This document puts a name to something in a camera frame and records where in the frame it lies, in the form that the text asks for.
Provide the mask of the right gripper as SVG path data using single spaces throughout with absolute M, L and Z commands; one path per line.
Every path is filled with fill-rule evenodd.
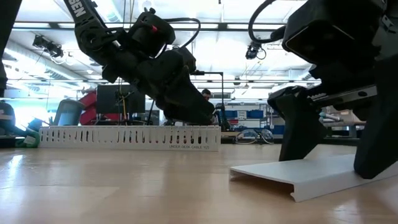
M 339 61 L 310 70 L 321 84 L 289 86 L 269 95 L 267 103 L 285 121 L 280 161 L 304 159 L 326 136 L 319 122 L 325 106 L 358 109 L 373 105 L 357 146 L 354 170 L 373 179 L 398 161 L 398 20 L 382 18 L 373 39 L 380 48 L 373 61 Z

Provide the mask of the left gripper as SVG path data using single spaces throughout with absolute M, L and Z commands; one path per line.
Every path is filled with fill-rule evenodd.
M 185 123 L 207 125 L 213 121 L 215 107 L 190 81 L 183 55 L 169 50 L 137 67 L 140 93 L 165 102 L 166 117 Z

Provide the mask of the white duct cover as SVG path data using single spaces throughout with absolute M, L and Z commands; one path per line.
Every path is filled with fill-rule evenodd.
M 266 180 L 291 184 L 291 196 L 296 202 L 357 187 L 377 180 L 398 175 L 398 162 L 373 179 L 363 179 L 353 169 L 353 154 L 302 159 L 284 162 L 269 162 L 229 168 L 230 179 L 250 175 Z

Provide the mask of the white slotted cable duct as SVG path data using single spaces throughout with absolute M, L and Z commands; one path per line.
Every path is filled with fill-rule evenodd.
M 217 152 L 219 126 L 49 126 L 39 147 Z

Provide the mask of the wooden workbench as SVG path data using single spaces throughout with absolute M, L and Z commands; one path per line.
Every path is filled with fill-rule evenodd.
M 327 129 L 327 136 L 333 138 L 358 138 L 364 129 L 365 121 L 335 121 L 324 122 Z

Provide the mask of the small black robot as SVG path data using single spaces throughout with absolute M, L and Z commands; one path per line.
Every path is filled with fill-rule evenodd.
M 225 112 L 224 104 L 223 103 L 216 104 L 214 115 L 217 118 L 218 125 L 221 127 L 221 131 L 227 132 L 230 131 L 231 128 L 228 120 L 224 115 L 224 112 Z

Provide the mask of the black safety glasses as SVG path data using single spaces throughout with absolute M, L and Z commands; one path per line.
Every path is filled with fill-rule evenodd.
M 235 144 L 273 144 L 273 134 L 267 129 L 245 129 L 235 138 Z

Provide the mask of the black computer monitor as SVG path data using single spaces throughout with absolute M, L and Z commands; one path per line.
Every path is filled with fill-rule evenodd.
M 143 113 L 145 110 L 145 95 L 132 85 L 99 85 L 97 88 L 97 113 Z

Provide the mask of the grey office chair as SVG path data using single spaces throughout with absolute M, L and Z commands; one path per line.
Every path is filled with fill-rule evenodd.
M 84 107 L 84 104 L 79 101 L 62 100 L 57 108 L 53 125 L 78 126 Z

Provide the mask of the green bag with white label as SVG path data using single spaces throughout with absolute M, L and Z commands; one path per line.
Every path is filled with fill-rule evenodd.
M 40 134 L 36 131 L 29 131 L 26 132 L 26 137 L 24 139 L 19 139 L 15 143 L 15 147 L 21 148 L 37 148 L 40 142 Z

